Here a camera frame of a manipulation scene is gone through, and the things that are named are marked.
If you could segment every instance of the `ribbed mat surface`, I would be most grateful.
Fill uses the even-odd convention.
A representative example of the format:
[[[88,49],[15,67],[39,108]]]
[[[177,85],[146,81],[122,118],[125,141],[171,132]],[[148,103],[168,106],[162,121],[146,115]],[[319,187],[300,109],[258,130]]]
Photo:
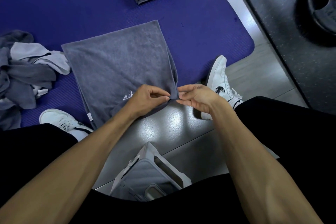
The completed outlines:
[[[218,55],[226,56],[230,65],[254,49],[227,0],[155,0],[140,6],[134,0],[0,0],[0,7],[0,34],[29,31],[37,43],[60,51],[61,44],[158,20],[179,86],[205,77]],[[22,112],[22,126],[38,124],[47,108],[62,109],[89,124],[72,73],[60,76],[36,109]]]

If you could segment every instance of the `white tag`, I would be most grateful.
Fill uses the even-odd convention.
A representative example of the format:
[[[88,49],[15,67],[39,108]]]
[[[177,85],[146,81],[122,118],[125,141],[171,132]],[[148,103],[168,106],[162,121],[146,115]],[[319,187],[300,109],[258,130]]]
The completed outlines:
[[[87,114],[87,116],[89,117],[89,120],[90,120],[90,121],[93,120],[90,112]]]
[[[37,91],[37,96],[40,97],[44,94],[47,94],[48,93],[48,89],[42,89],[42,90],[38,90]]]

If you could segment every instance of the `tile floor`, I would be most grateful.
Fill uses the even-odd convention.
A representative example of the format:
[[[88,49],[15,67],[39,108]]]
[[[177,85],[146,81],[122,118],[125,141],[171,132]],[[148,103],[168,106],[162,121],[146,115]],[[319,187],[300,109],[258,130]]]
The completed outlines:
[[[254,52],[227,67],[230,85],[248,100],[265,96],[306,107],[244,0],[228,0],[255,43]],[[108,194],[115,176],[150,141],[192,182],[228,172],[211,121],[192,108],[171,104],[135,122],[112,150],[93,188]]]

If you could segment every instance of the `white sneaker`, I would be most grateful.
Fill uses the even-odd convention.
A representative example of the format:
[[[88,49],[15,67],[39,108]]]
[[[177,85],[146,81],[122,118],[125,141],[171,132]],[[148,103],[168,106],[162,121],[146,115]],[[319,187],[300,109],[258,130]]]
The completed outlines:
[[[88,128],[84,124],[76,121],[76,119],[68,114],[67,112],[58,109],[47,109],[41,113],[39,118],[40,124],[50,123],[54,126],[69,132],[73,129],[81,130],[90,134],[93,132],[92,129]]]
[[[221,55],[215,60],[212,69],[209,72],[206,86],[215,91],[221,97],[225,98],[231,107],[235,109],[238,105],[243,103],[243,100],[241,100],[243,97],[239,95],[234,89],[232,89],[234,91],[234,93],[232,93],[228,82],[228,77],[225,74],[225,68],[226,58]],[[212,120],[211,115],[208,113],[202,112],[201,116],[204,120]]]

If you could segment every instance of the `person's left arm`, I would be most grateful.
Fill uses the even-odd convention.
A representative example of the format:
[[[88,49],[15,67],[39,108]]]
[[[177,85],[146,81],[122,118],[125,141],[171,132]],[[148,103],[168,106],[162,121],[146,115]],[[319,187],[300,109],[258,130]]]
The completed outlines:
[[[158,87],[142,85],[105,125],[63,153],[20,189],[0,209],[0,223],[68,223],[127,128],[138,117],[168,101],[169,95]]]

